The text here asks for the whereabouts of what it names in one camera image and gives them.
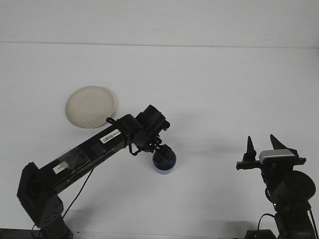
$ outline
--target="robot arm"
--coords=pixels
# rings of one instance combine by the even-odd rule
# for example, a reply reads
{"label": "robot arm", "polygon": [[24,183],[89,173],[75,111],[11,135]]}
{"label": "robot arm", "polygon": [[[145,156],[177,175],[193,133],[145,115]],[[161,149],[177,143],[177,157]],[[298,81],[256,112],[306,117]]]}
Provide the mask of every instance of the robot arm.
{"label": "robot arm", "polygon": [[[42,168],[33,162],[22,171],[17,196],[45,239],[72,239],[73,234],[63,221],[63,203],[58,194],[119,150],[129,146],[130,152],[160,154],[158,163],[170,160],[172,152],[160,145],[159,132],[169,128],[165,117],[153,106],[136,118],[126,115],[87,141],[76,146]],[[132,144],[138,151],[132,152]]]}

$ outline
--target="white table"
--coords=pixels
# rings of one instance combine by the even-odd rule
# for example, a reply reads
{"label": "white table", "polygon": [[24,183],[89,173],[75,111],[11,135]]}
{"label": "white table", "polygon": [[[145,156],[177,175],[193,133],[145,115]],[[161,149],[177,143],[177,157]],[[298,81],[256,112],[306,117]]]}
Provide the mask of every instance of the white table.
{"label": "white table", "polygon": [[[177,163],[161,175],[151,154],[112,156],[68,213],[73,231],[243,237],[274,213],[260,171],[235,169],[248,135],[258,153],[271,133],[296,148],[308,159],[296,169],[319,182],[318,49],[0,43],[0,72],[0,227],[33,225],[16,197],[28,162],[42,167],[108,126],[66,119],[68,97],[88,85],[115,92],[116,119],[157,107]],[[83,181],[60,194],[65,207]],[[318,194],[310,203],[318,220]]]}

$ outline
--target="wire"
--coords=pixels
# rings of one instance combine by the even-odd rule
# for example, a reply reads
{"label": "wire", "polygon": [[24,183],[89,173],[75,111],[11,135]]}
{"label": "wire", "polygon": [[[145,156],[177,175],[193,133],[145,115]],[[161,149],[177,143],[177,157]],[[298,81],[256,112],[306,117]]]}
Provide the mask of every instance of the wire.
{"label": "wire", "polygon": [[33,225],[32,229],[31,229],[31,236],[33,239],[43,239],[44,237],[40,237],[40,231],[39,231],[39,234],[38,234],[38,237],[36,238],[34,233],[33,233],[33,229],[35,227],[35,224]]}
{"label": "wire", "polygon": [[70,208],[71,208],[71,206],[73,205],[73,203],[75,202],[75,200],[79,197],[79,195],[80,195],[80,193],[82,192],[82,190],[83,190],[83,188],[84,188],[86,182],[88,181],[88,179],[90,178],[91,174],[93,173],[93,170],[94,170],[94,169],[92,169],[92,171],[90,172],[89,176],[85,179],[85,182],[83,183],[82,188],[80,189],[78,195],[76,195],[76,197],[74,198],[74,200],[72,201],[72,203],[70,204],[70,206],[68,207],[68,209],[65,211],[65,213],[64,213],[64,215],[63,215],[62,218],[65,217],[65,215],[66,215],[67,212],[70,210]]}
{"label": "wire", "polygon": [[262,219],[264,216],[269,216],[269,217],[275,218],[274,215],[269,214],[269,213],[265,213],[264,215],[262,215],[262,216],[260,217],[260,219],[259,219],[259,222],[258,222],[258,226],[257,226],[257,230],[258,230],[258,231],[259,231],[259,226],[260,226],[261,219]]}
{"label": "wire", "polygon": [[310,212],[311,220],[313,222],[314,230],[315,230],[315,233],[316,233],[316,238],[319,239],[313,212],[311,211],[311,209],[309,210],[309,212]]}

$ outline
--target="white surface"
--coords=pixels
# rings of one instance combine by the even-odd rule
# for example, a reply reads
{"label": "white surface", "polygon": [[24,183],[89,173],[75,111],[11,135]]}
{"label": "white surface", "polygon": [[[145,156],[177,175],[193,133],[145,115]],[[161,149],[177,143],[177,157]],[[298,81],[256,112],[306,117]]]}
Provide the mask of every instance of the white surface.
{"label": "white surface", "polygon": [[317,0],[0,0],[0,41],[319,47]]}
{"label": "white surface", "polygon": [[[270,133],[296,148],[308,159],[296,169],[319,183],[318,49],[1,43],[0,72],[3,228],[32,227],[16,198],[28,162],[42,167],[104,129],[65,116],[70,94],[86,85],[116,93],[115,118],[157,107],[171,123],[161,137],[177,163],[160,175],[151,154],[112,156],[68,213],[73,231],[243,237],[274,212],[260,171],[235,169],[248,135],[258,153],[271,149]],[[83,181],[60,195],[65,207]],[[311,204],[318,220],[318,193]],[[262,228],[274,225],[265,218]]]}

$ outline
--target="barcode label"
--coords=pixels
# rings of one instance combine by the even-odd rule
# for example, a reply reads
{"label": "barcode label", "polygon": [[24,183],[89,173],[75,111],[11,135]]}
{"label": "barcode label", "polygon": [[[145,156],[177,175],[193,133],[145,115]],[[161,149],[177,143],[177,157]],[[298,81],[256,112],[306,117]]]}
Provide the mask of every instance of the barcode label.
{"label": "barcode label", "polygon": [[107,134],[106,136],[100,138],[100,141],[102,143],[106,143],[106,142],[110,141],[112,138],[118,136],[119,134],[121,134],[121,132],[118,129],[116,129],[116,130],[112,131],[111,133]]}

